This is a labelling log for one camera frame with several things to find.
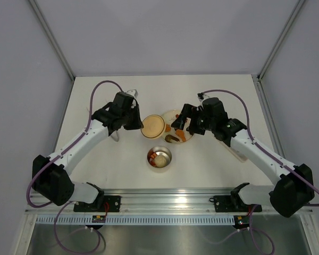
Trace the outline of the beige round lid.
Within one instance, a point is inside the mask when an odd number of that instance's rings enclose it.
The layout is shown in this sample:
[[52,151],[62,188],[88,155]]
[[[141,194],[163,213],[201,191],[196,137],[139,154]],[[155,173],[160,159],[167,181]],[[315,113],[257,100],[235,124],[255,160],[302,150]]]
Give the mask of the beige round lid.
[[159,115],[149,115],[143,121],[141,134],[147,139],[157,139],[165,131],[166,123]]

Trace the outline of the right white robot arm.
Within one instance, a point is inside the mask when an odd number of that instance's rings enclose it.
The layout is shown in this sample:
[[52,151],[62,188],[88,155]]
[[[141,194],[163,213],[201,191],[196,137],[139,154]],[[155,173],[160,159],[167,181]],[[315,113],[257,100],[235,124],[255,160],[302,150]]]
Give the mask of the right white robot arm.
[[247,206],[272,206],[283,217],[290,217],[314,198],[312,170],[280,157],[249,135],[249,128],[236,118],[229,118],[218,98],[208,98],[200,106],[184,104],[171,124],[175,130],[214,137],[239,152],[258,167],[273,188],[243,183],[230,193],[231,206],[244,210]]

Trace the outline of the orange fried piece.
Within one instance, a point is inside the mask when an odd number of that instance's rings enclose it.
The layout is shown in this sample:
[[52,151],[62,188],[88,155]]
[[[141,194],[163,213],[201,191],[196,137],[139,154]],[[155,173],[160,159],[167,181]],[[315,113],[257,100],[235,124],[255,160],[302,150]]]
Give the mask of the orange fried piece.
[[170,132],[171,127],[169,125],[166,126],[165,132]]

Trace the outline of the metal tongs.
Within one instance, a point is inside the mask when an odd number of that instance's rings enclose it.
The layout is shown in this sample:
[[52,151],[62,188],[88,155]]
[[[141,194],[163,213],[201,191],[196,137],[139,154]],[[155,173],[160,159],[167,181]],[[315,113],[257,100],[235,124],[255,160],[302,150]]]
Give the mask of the metal tongs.
[[113,132],[113,133],[110,135],[110,137],[113,139],[113,141],[119,142],[120,136],[119,136],[118,131]]

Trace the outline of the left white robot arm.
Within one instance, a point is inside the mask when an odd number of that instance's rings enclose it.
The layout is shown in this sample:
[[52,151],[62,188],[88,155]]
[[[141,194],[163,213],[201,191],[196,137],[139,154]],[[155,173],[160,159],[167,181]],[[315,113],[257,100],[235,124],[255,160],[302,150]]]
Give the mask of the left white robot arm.
[[92,211],[101,210],[104,190],[92,183],[74,182],[70,175],[96,145],[115,131],[142,129],[137,95],[136,90],[121,91],[102,108],[90,110],[87,126],[66,146],[47,157],[39,155],[34,159],[29,188],[57,206],[73,201],[84,203]]

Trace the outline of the white steamed bun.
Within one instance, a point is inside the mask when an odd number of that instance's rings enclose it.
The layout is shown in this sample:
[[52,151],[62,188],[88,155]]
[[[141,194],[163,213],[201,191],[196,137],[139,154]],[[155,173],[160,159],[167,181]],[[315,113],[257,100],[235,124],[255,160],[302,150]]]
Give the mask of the white steamed bun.
[[154,158],[154,163],[156,164],[156,167],[163,168],[167,165],[167,160],[165,156],[157,155],[157,157]]

